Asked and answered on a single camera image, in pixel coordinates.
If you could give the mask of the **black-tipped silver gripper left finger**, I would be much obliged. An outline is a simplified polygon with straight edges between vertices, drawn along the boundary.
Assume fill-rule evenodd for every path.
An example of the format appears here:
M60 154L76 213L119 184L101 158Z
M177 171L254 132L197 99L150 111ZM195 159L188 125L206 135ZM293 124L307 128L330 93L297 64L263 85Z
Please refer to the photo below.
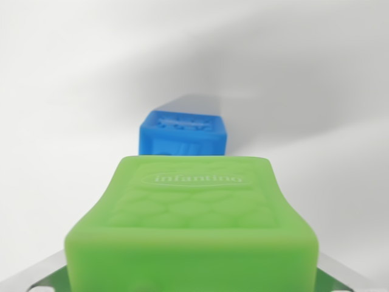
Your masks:
M70 291L64 251L1 282L1 291Z

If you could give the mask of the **black-tipped silver gripper right finger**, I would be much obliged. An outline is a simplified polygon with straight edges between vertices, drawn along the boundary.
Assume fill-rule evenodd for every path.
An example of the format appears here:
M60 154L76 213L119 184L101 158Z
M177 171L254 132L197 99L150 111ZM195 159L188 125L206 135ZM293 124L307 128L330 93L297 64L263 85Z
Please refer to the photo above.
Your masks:
M320 253L317 265L316 291L388 291L363 275Z

